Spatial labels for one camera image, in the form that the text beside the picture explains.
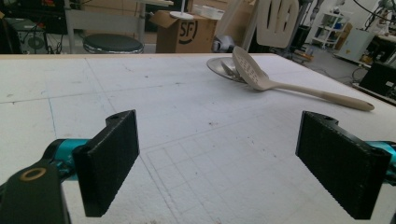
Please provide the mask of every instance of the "shelf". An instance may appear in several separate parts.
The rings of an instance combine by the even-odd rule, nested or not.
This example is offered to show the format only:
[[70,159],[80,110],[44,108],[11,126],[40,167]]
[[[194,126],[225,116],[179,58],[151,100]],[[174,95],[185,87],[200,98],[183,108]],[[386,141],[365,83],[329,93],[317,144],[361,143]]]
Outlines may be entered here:
[[323,28],[323,29],[325,29],[325,30],[328,30],[328,31],[343,32],[342,29],[334,29],[334,28],[332,28],[332,27],[330,27],[330,26],[321,26],[321,28]]
[[323,12],[323,14],[325,14],[325,15],[329,15],[329,16],[332,16],[332,17],[337,17],[337,18],[344,18],[344,16],[343,16],[343,15],[340,15],[340,14],[334,14],[334,13],[331,13],[331,12]]
[[316,41],[318,41],[320,43],[325,43],[325,44],[336,44],[337,43],[337,40],[324,40],[324,39],[320,39],[320,38],[317,38],[317,37],[312,37],[312,39],[316,40]]

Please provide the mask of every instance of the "stool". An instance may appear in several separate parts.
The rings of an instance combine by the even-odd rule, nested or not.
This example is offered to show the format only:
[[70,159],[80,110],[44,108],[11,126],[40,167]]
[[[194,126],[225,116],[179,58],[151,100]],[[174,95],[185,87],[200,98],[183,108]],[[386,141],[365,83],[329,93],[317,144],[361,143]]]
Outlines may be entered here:
[[126,35],[88,35],[82,44],[94,54],[140,54],[144,48],[142,43]]

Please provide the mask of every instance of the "floor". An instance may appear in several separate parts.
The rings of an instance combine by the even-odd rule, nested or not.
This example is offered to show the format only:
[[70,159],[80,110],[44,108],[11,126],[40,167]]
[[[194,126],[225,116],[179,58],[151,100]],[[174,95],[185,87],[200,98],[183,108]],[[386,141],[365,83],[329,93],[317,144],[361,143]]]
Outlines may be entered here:
[[[85,51],[85,49],[82,47],[81,35],[75,35],[75,37],[76,53],[87,53],[87,51]],[[52,46],[53,49],[56,48],[56,45],[60,42],[60,40],[60,35],[48,35],[49,46]],[[68,53],[69,45],[67,36],[63,37],[62,42],[62,53]],[[155,44],[146,44],[144,53],[155,53],[155,47]],[[321,73],[324,76],[331,77],[348,86],[350,86],[352,82],[359,82],[367,73],[367,70],[358,67],[354,63],[335,58],[333,56],[333,54],[336,52],[335,50],[321,49],[316,46],[312,46],[312,48],[314,49],[314,58],[310,62],[304,58],[300,58],[297,55],[294,55],[292,59],[303,66]]]

